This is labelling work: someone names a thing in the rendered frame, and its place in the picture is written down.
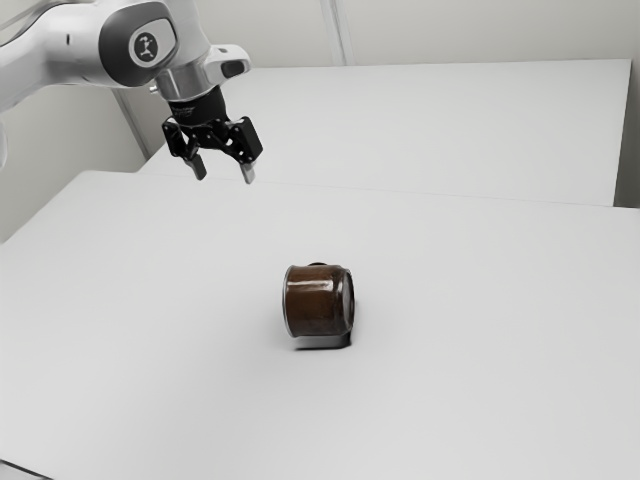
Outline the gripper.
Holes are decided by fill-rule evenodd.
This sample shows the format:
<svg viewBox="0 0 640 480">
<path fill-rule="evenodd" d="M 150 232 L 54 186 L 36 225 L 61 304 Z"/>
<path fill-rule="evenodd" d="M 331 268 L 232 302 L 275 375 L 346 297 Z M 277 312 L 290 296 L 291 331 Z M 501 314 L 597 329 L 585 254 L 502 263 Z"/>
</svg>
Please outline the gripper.
<svg viewBox="0 0 640 480">
<path fill-rule="evenodd" d="M 199 155 L 199 145 L 189 138 L 182 126 L 200 126 L 198 140 L 202 148 L 219 150 L 233 158 L 239 165 L 246 184 L 255 178 L 254 164 L 263 152 L 262 143 L 249 117 L 231 121 L 220 86 L 189 101 L 169 102 L 172 117 L 162 124 L 169 152 L 180 158 L 194 173 L 198 181 L 207 171 Z"/>
</svg>

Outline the brown glossy mug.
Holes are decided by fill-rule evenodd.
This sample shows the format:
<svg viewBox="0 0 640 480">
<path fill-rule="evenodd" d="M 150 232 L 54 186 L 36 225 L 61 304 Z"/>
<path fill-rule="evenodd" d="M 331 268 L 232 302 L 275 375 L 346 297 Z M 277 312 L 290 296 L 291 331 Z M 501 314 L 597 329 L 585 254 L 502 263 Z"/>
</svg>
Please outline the brown glossy mug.
<svg viewBox="0 0 640 480">
<path fill-rule="evenodd" d="M 341 265 L 291 265 L 284 277 L 282 309 L 289 335 L 342 337 L 355 321 L 355 291 L 351 271 Z"/>
</svg>

